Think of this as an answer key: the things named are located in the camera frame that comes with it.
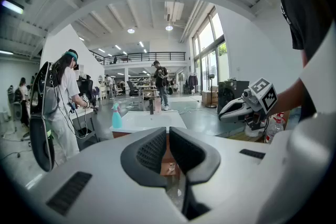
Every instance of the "fluorescent light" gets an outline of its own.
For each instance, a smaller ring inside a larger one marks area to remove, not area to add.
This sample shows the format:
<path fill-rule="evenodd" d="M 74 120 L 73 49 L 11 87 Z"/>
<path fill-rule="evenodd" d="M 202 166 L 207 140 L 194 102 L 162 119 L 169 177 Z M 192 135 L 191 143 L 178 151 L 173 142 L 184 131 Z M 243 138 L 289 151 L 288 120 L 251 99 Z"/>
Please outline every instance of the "fluorescent light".
<path fill-rule="evenodd" d="M 9 51 L 4 51 L 4 50 L 0 50 L 0 54 L 8 54 L 8 55 L 13 55 L 12 52 Z"/>
<path fill-rule="evenodd" d="M 23 13 L 23 9 L 22 8 L 16 6 L 15 4 L 13 4 L 11 2 L 8 2 L 6 0 L 2 0 L 1 5 L 3 5 L 6 8 L 11 9 L 14 12 L 17 12 L 17 13 L 20 13 L 20 14 Z"/>

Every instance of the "blue spray bottle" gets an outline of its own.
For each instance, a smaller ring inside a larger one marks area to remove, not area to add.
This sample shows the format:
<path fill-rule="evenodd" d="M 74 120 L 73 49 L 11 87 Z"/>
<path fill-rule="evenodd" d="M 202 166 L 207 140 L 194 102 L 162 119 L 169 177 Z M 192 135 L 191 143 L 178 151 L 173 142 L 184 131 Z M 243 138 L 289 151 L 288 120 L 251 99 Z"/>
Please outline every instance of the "blue spray bottle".
<path fill-rule="evenodd" d="M 122 127 L 121 116 L 118 112 L 119 103 L 113 105 L 113 116 L 112 116 L 112 126 L 113 128 L 119 129 Z"/>

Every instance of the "long black hair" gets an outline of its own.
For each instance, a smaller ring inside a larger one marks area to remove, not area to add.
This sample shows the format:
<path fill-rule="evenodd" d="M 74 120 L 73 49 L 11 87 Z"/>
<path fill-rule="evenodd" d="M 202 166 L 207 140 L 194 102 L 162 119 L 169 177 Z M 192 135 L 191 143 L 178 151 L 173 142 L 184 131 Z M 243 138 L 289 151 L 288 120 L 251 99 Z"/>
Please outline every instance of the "long black hair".
<path fill-rule="evenodd" d="M 21 87 L 23 84 L 26 84 L 25 78 L 21 78 L 19 86 Z"/>
<path fill-rule="evenodd" d="M 76 54 L 77 59 L 78 59 L 78 54 L 75 50 L 69 49 L 68 52 L 73 52 L 74 54 Z M 62 76 L 64 74 L 64 70 L 71 65 L 71 61 L 72 61 L 72 56 L 70 54 L 64 54 L 61 58 L 59 58 L 55 62 L 54 66 L 57 72 L 56 78 L 57 78 L 57 82 L 59 85 L 62 82 Z"/>

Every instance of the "green headband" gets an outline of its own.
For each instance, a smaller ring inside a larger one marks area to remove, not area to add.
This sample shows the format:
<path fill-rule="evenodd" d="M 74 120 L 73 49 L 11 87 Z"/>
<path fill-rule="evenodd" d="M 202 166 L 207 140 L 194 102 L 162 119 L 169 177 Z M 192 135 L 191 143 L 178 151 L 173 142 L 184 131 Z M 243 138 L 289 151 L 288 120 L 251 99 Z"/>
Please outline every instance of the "green headband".
<path fill-rule="evenodd" d="M 67 51 L 65 54 L 68 54 L 68 55 L 71 55 L 74 59 L 75 59 L 75 62 L 77 64 L 77 55 L 71 51 Z"/>

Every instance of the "railing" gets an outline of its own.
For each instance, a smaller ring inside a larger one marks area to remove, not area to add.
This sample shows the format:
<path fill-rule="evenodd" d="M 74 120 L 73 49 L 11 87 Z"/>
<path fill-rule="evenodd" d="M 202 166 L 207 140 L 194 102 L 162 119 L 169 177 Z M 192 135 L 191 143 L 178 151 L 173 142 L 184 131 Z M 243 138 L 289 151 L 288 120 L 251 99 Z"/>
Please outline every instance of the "railing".
<path fill-rule="evenodd" d="M 115 63 L 143 62 L 143 61 L 185 61 L 185 52 L 147 52 L 146 54 L 121 54 L 103 57 L 92 51 L 92 55 L 104 66 Z"/>

